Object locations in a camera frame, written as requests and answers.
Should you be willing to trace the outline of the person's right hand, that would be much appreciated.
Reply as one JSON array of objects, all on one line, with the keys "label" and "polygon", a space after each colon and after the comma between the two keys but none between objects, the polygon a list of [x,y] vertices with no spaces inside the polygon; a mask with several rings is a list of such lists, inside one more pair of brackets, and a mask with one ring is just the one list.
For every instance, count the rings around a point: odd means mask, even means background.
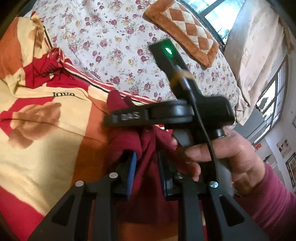
[{"label": "person's right hand", "polygon": [[[264,162],[251,143],[238,132],[227,126],[223,130],[226,136],[212,141],[216,158],[227,160],[234,188],[241,195],[247,195],[263,180],[266,173]],[[171,145],[181,158],[178,170],[198,181],[202,174],[200,165],[211,161],[207,145],[184,149],[175,138],[171,139]]]}]

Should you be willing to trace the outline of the pink sleeved right forearm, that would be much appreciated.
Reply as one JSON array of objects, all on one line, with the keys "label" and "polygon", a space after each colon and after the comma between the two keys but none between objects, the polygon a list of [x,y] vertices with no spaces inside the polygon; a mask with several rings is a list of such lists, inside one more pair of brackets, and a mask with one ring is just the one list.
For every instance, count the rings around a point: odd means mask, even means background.
[{"label": "pink sleeved right forearm", "polygon": [[265,164],[262,181],[235,200],[270,240],[295,240],[295,194],[285,188],[271,166]]}]

